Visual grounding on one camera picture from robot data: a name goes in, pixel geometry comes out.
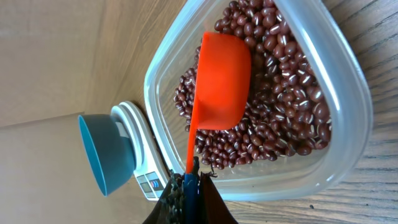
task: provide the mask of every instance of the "clear plastic container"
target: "clear plastic container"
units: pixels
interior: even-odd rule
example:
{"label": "clear plastic container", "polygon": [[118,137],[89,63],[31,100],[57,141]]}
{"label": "clear plastic container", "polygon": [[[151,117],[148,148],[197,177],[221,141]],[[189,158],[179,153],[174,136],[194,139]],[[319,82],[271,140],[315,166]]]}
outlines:
{"label": "clear plastic container", "polygon": [[[188,134],[173,103],[179,76],[193,65],[203,32],[213,30],[228,6],[225,1],[188,1],[150,64],[145,102],[169,169],[183,173]],[[368,86],[361,68],[321,1],[275,0],[310,62],[332,117],[328,149],[309,156],[217,170],[214,179],[225,200],[277,200],[315,194],[344,177],[363,153],[373,124]]]}

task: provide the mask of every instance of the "orange scoop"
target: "orange scoop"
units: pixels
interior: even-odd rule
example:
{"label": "orange scoop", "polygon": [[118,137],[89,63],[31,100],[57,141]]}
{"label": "orange scoop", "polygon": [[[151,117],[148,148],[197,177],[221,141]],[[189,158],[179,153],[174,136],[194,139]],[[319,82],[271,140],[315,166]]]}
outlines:
{"label": "orange scoop", "polygon": [[250,51],[241,39],[205,32],[188,138],[187,174],[193,169],[197,129],[230,129],[241,120],[249,94],[250,74]]}

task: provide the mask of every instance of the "wooden table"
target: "wooden table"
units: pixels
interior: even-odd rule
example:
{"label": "wooden table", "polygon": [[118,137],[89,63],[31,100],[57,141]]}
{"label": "wooden table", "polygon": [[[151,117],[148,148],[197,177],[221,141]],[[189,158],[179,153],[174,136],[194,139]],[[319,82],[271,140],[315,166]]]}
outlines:
{"label": "wooden table", "polygon": [[[144,109],[146,70],[184,2],[106,1],[86,113],[109,113],[122,100]],[[398,222],[398,1],[324,3],[368,80],[374,105],[371,141],[352,174],[332,189],[295,200],[227,202],[240,223]],[[141,223],[154,206],[138,188],[132,180],[109,198],[120,203],[114,212],[129,216],[131,223]]]}

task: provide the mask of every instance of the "kitchen scale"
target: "kitchen scale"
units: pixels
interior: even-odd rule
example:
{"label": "kitchen scale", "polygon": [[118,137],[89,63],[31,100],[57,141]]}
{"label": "kitchen scale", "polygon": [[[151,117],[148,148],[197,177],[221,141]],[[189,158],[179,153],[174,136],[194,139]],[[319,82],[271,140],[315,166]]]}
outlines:
{"label": "kitchen scale", "polygon": [[136,158],[134,176],[142,192],[148,200],[158,200],[170,176],[144,115],[136,105],[124,101],[112,107],[111,116],[120,121],[116,122],[120,136],[131,141]]}

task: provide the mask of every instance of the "blue cup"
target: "blue cup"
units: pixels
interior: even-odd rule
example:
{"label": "blue cup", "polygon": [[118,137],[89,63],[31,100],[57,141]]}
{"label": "blue cup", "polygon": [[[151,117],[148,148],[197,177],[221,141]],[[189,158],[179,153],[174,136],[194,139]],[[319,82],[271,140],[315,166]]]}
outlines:
{"label": "blue cup", "polygon": [[106,197],[125,184],[136,168],[131,141],[120,130],[124,127],[118,119],[108,114],[79,115],[78,121],[88,161]]}

